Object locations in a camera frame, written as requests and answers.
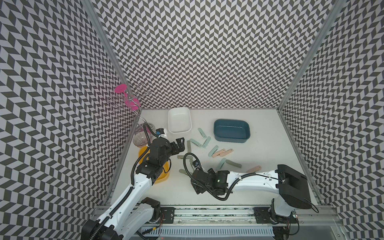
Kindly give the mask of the dark teal storage box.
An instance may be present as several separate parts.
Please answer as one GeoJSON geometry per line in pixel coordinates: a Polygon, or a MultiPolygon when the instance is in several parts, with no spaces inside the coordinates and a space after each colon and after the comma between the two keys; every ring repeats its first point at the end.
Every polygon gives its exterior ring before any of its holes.
{"type": "Polygon", "coordinates": [[[214,122],[214,136],[219,142],[242,144],[251,137],[250,126],[241,120],[218,119],[214,122]]]}

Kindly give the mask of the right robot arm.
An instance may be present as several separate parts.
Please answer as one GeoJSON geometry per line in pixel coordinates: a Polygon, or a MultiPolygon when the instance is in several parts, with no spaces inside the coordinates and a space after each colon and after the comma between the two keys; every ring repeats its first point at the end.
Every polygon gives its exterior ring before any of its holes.
{"type": "Polygon", "coordinates": [[[227,201],[234,192],[245,190],[275,194],[268,208],[268,220],[273,225],[288,222],[298,209],[319,212],[311,201],[307,177],[287,165],[278,165],[276,170],[260,174],[204,171],[193,153],[184,155],[183,165],[196,194],[208,193],[219,201],[227,201]]]}

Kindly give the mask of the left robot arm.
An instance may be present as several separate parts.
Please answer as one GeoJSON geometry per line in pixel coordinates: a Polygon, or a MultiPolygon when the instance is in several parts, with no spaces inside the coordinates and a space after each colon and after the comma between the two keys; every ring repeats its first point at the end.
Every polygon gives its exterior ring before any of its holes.
{"type": "Polygon", "coordinates": [[[82,228],[82,240],[128,240],[147,222],[160,219],[161,204],[143,195],[154,185],[171,156],[185,150],[185,139],[175,142],[167,139],[165,129],[153,131],[148,123],[143,124],[144,134],[155,136],[148,141],[131,171],[131,183],[119,198],[95,221],[88,220],[82,228]]]}

